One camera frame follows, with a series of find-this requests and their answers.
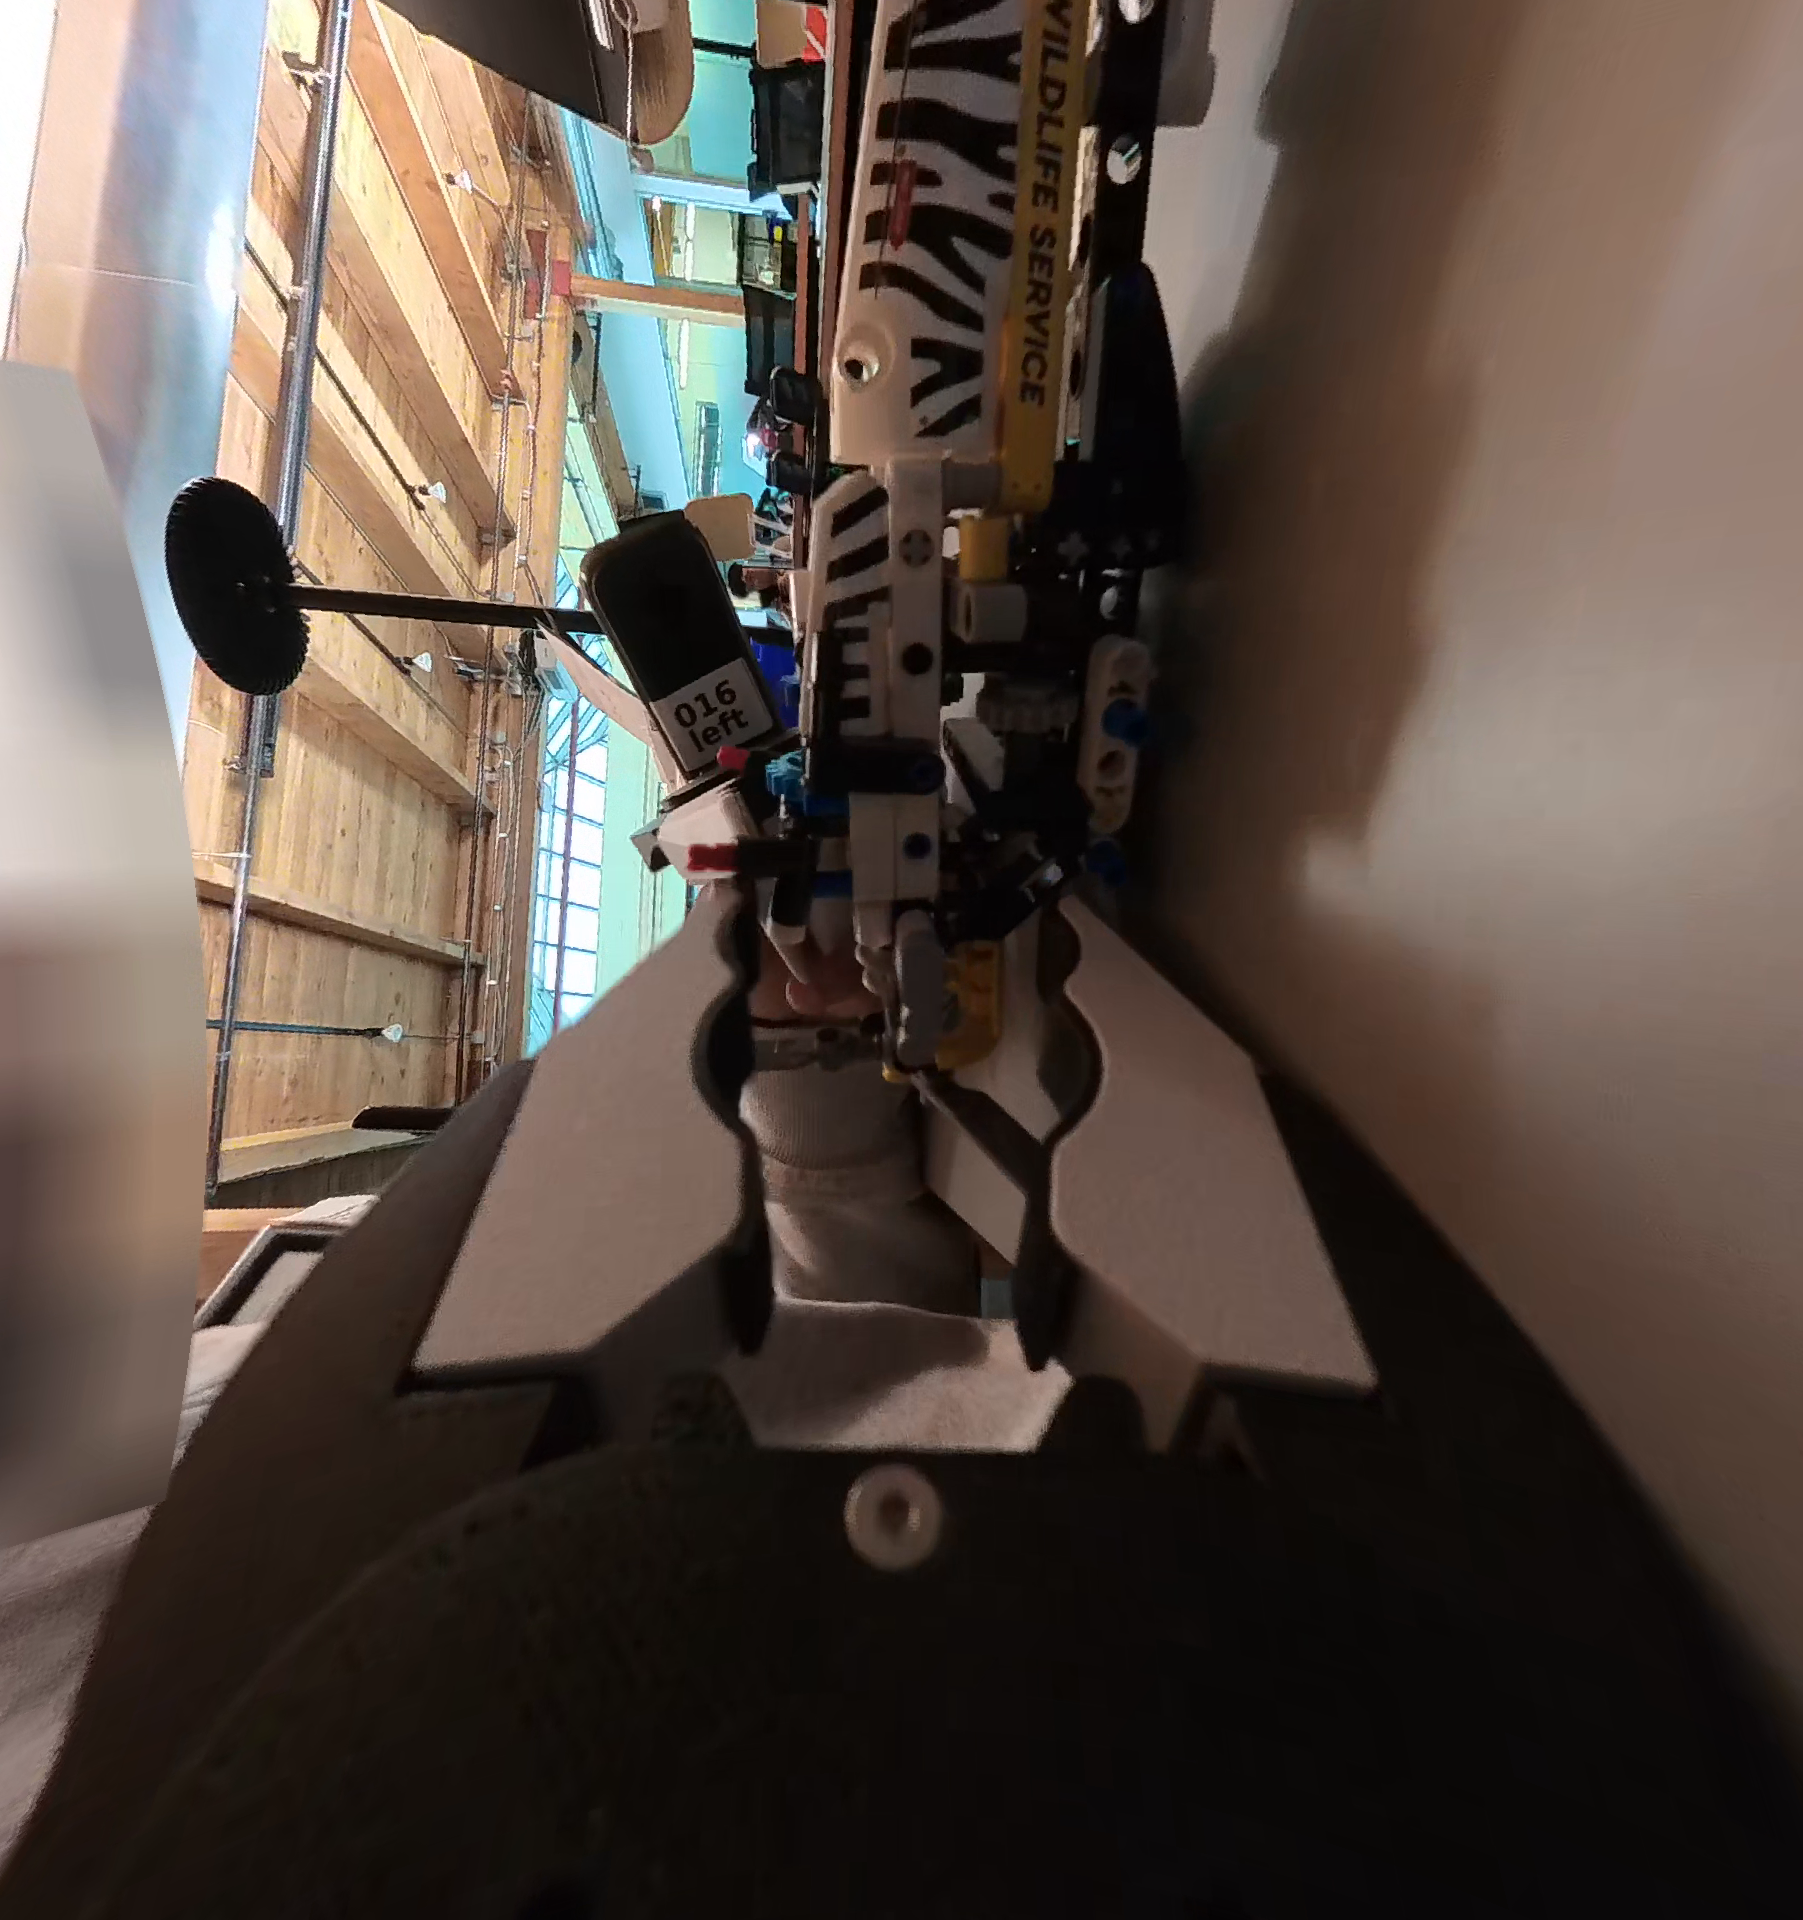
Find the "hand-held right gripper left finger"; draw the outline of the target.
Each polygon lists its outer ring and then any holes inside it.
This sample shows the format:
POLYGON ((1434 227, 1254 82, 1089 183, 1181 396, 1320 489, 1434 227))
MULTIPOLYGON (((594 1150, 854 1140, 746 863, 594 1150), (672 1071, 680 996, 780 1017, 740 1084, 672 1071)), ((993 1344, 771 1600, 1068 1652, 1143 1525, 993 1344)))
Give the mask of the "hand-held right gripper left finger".
POLYGON ((580 1020, 541 1047, 424 1377, 678 1377, 773 1316, 747 986, 761 932, 709 887, 580 1020))

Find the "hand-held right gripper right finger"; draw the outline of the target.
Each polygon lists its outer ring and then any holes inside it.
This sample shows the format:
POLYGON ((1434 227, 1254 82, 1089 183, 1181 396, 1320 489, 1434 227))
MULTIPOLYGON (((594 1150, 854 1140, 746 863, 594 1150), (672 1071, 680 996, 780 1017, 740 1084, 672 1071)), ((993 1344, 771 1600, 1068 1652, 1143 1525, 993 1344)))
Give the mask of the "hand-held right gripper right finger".
POLYGON ((1080 898, 1059 923, 1059 1028, 1089 1078, 1031 1168, 1012 1278, 1031 1366, 1125 1384, 1158 1455, 1225 1384, 1369 1393, 1373 1359, 1259 1065, 1080 898))

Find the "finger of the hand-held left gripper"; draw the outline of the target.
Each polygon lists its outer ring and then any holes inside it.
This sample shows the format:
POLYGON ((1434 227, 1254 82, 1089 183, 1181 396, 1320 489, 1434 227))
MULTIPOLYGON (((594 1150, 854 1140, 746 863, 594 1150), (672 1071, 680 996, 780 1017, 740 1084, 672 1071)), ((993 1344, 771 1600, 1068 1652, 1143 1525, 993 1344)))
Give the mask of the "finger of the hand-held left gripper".
POLYGON ((642 829, 635 829, 635 847, 642 876, 716 877, 732 866, 698 866, 696 847, 740 847, 757 835, 761 835, 761 818, 746 782, 711 782, 698 793, 678 793, 642 829))

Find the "zebra striped lego helicopter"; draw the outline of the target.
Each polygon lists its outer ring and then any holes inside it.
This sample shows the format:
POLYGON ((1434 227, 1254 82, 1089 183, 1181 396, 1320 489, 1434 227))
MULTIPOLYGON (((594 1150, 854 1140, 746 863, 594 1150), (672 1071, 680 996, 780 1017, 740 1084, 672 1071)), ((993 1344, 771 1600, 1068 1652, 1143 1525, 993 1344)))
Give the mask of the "zebra striped lego helicopter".
POLYGON ((819 429, 799 721, 722 751, 747 835, 696 876, 761 887, 799 978, 854 947, 854 1043, 921 1084, 1004 1043, 1012 932, 1121 877, 1151 738, 1148 571, 1192 472, 1148 263, 1158 128, 1203 124, 1208 6, 876 15, 819 429))

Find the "person's left forearm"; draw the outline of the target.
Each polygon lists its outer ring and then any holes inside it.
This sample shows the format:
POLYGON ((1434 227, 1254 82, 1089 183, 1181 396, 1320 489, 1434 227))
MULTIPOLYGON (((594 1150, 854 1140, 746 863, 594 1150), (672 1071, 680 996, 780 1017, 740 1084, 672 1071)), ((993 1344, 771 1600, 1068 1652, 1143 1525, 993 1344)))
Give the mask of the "person's left forearm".
POLYGON ((913 1084, 876 1059, 789 1065, 757 1071, 740 1113, 761 1150, 780 1301, 981 1314, 981 1237, 921 1183, 913 1084))

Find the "person's left hand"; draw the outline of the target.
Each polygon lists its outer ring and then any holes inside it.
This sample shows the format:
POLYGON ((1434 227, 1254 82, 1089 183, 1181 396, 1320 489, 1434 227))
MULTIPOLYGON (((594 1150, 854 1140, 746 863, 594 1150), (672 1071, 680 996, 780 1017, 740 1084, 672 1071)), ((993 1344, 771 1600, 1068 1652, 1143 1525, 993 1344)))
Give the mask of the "person's left hand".
POLYGON ((854 947, 824 954, 793 932, 789 923, 761 923, 761 958, 747 986, 747 1033, 757 1071, 845 1071, 877 1059, 884 1010, 863 978, 854 947))

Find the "black round-top pole stand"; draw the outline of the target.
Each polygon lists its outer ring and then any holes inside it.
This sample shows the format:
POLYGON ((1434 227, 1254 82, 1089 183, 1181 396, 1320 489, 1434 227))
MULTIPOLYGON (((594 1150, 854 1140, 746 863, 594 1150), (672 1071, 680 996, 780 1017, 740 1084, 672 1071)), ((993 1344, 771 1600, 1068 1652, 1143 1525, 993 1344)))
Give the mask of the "black round-top pole stand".
POLYGON ((516 598, 306 584, 272 510, 228 477, 193 477, 165 501, 164 559, 165 559, 176 613, 196 660, 246 699, 272 699, 306 674, 312 613, 382 613, 382 617, 508 624, 508 629, 558 629, 558 635, 605 629, 580 604, 516 604, 516 598))

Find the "dark display screen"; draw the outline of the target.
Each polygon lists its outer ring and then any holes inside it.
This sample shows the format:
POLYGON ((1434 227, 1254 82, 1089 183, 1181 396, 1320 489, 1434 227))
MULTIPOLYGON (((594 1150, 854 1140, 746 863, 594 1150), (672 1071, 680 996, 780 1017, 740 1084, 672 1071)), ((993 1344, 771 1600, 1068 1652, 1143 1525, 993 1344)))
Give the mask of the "dark display screen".
POLYGON ((389 0, 424 34, 482 63, 490 74, 623 128, 635 63, 623 29, 591 0, 389 0))

